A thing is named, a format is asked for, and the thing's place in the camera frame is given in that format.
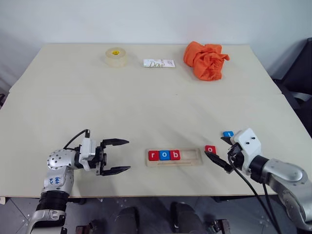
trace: table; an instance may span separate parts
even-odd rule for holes
[[[237,175],[226,174],[203,152],[204,145],[215,145],[225,158],[222,132],[247,127],[259,137],[265,157],[295,163],[312,177],[312,140],[248,46],[224,46],[231,60],[216,82],[192,75],[177,56],[185,45],[122,45],[130,57],[137,54],[137,63],[133,59],[118,69],[100,60],[108,47],[47,45],[12,87],[0,110],[5,133],[0,134],[0,195],[39,197],[48,155],[85,128],[98,143],[129,140],[106,149],[107,166],[132,167],[106,177],[75,171],[72,197],[251,195]],[[57,54],[53,63],[50,57]],[[174,58],[176,68],[141,68],[141,58]],[[74,67],[79,72],[71,71]],[[254,76],[250,67],[257,71]],[[201,149],[201,166],[145,165],[148,148],[194,147]],[[262,194],[262,186],[250,181]]]

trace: black cable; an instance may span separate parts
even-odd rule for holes
[[[262,184],[262,186],[263,186],[263,190],[264,190],[264,194],[265,194],[265,199],[267,200],[268,207],[269,207],[270,212],[271,212],[271,214],[272,214],[272,218],[274,219],[274,222],[275,222],[276,227],[278,228],[279,232],[282,233],[282,232],[281,232],[281,229],[280,229],[280,227],[279,227],[279,225],[278,225],[276,216],[275,216],[275,214],[274,214],[273,208],[272,208],[272,204],[271,204],[271,201],[270,201],[270,198],[269,198],[269,195],[268,195],[267,187],[266,187],[266,185],[265,185],[264,183]]]
[[[89,129],[85,129],[85,130],[81,131],[80,133],[78,133],[76,136],[74,136],[74,137],[64,146],[63,149],[67,150],[67,149],[68,149],[67,146],[69,146],[70,143],[72,143],[78,136],[80,136],[81,134],[86,133],[86,132],[88,132],[88,131],[89,131]]]
[[[238,171],[238,169],[234,166],[232,160],[231,160],[231,156],[228,154],[228,161],[230,163],[230,165],[232,166],[232,168],[234,169],[234,171],[239,175],[239,177],[241,177],[245,183],[249,186],[249,188],[252,190],[252,192],[254,193],[255,197],[258,199],[258,201],[260,202],[262,208],[264,209],[265,213],[267,214],[267,216],[269,217],[271,223],[273,224],[273,226],[275,227],[276,231],[278,234],[282,234],[279,229],[277,228],[274,220],[272,219],[268,209],[266,208],[266,206],[264,205],[263,201],[261,200],[261,198],[259,197],[258,193],[255,191],[255,189],[253,188],[253,186],[251,185],[251,183]]]

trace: handwritten label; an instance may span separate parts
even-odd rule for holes
[[[53,177],[53,178],[49,178],[49,182],[50,184],[60,184],[61,179],[62,179],[61,177]]]

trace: white wall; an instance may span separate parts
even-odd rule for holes
[[[49,42],[247,43],[281,78],[311,36],[311,0],[0,0],[0,87]]]

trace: floor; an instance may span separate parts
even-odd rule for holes
[[[273,209],[282,233],[295,234],[296,228],[283,207],[272,199]],[[275,230],[254,197],[216,202],[211,197],[119,197],[89,198],[86,203],[67,203],[65,227],[74,234],[76,226],[93,222],[94,234],[111,232],[114,219],[125,207],[137,207],[140,217],[140,234],[171,233],[170,204],[185,202],[192,206],[203,222],[228,219],[231,234],[275,234]],[[0,205],[0,234],[24,234],[28,220],[35,211],[38,199],[10,198]]]

